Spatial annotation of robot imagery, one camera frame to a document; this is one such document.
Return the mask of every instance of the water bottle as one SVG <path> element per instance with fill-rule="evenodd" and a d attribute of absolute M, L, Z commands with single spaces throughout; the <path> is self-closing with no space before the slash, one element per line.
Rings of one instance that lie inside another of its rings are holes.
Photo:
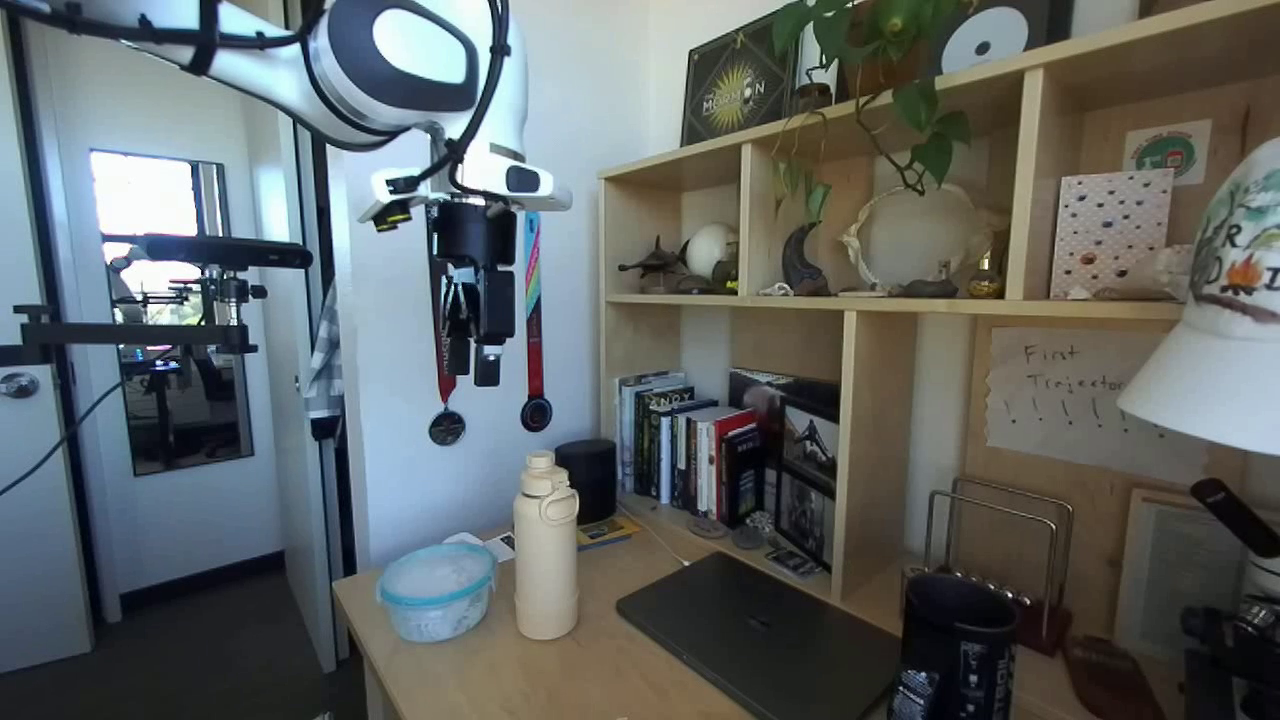
<path fill-rule="evenodd" d="M 582 494 L 558 457 L 530 457 L 513 504 L 516 628 L 530 639 L 558 639 L 578 624 L 578 513 Z"/>

